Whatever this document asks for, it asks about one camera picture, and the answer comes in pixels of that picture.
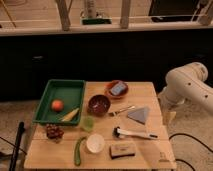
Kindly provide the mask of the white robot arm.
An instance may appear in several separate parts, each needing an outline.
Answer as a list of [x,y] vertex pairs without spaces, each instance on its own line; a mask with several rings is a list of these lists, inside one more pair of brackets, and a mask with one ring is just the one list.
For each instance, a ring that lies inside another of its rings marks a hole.
[[174,108],[186,99],[200,105],[213,115],[213,87],[205,83],[208,78],[206,66],[192,62],[170,70],[166,76],[166,86],[158,94],[164,125],[169,125],[176,116]]

